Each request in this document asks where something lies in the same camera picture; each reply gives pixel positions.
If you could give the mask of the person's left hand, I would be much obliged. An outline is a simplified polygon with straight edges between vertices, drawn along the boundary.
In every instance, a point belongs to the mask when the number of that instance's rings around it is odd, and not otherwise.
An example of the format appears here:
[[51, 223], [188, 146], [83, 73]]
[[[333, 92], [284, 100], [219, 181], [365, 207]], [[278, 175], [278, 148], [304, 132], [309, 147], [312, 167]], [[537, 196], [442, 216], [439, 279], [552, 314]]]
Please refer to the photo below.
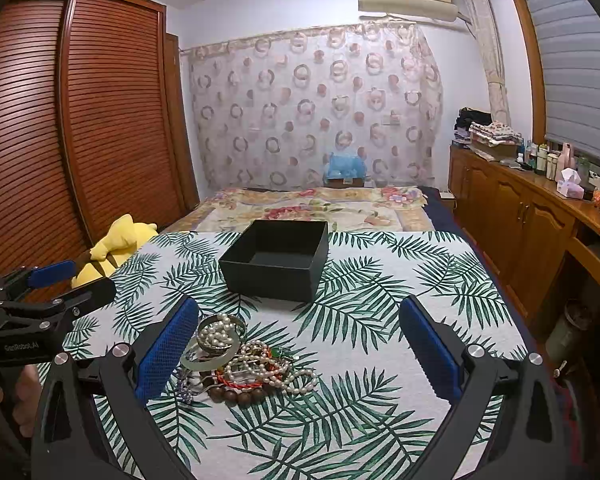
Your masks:
[[[12, 419], [18, 424], [20, 434], [25, 438], [32, 437], [41, 392], [38, 369], [33, 364], [26, 365], [15, 384], [15, 407], [12, 410]], [[0, 387], [0, 403], [3, 396]]]

